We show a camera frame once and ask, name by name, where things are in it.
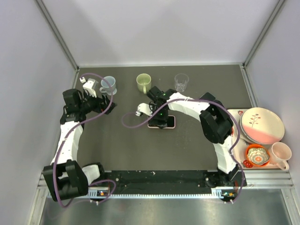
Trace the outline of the phone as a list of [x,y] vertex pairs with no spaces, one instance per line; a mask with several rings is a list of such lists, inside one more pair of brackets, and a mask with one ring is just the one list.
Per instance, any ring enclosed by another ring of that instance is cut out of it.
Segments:
[[148,128],[155,128],[155,129],[174,129],[175,128],[175,116],[173,115],[169,115],[168,119],[167,119],[167,123],[163,126],[158,126],[158,125],[154,125],[154,124],[147,124]]

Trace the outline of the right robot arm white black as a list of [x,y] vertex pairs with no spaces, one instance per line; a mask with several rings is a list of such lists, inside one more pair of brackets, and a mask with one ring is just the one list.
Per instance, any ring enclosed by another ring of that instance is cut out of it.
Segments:
[[239,166],[233,157],[232,142],[235,120],[220,101],[208,92],[197,100],[172,89],[163,92],[156,86],[147,92],[147,97],[151,102],[145,106],[145,113],[151,128],[167,128],[169,111],[181,112],[201,123],[203,134],[213,144],[217,156],[217,172],[204,175],[208,187],[228,186],[236,180]]

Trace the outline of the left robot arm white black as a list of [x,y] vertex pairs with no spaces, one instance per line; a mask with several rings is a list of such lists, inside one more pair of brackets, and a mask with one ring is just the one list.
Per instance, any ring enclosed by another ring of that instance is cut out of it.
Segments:
[[77,162],[80,137],[86,115],[90,112],[109,114],[116,103],[107,96],[93,97],[78,89],[63,92],[65,105],[60,119],[60,140],[50,165],[43,168],[43,176],[52,199],[68,200],[87,195],[89,186],[101,186],[106,182],[106,174],[100,163],[80,167]]

